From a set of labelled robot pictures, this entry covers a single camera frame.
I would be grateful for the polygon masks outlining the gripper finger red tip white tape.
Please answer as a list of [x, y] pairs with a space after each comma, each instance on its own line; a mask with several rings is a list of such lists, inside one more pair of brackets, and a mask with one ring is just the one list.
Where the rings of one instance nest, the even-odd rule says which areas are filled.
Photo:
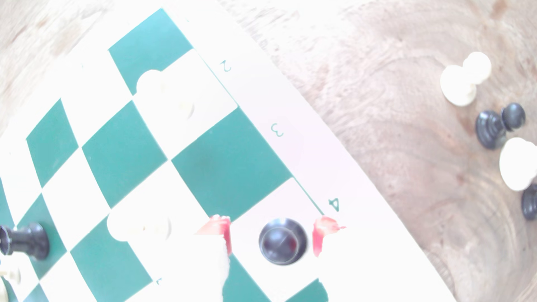
[[230, 218], [212, 216], [191, 235], [179, 237], [168, 252], [166, 301], [223, 301], [230, 271]]
[[328, 301], [415, 301], [400, 241], [372, 228], [345, 227], [322, 216], [312, 231], [319, 281]]

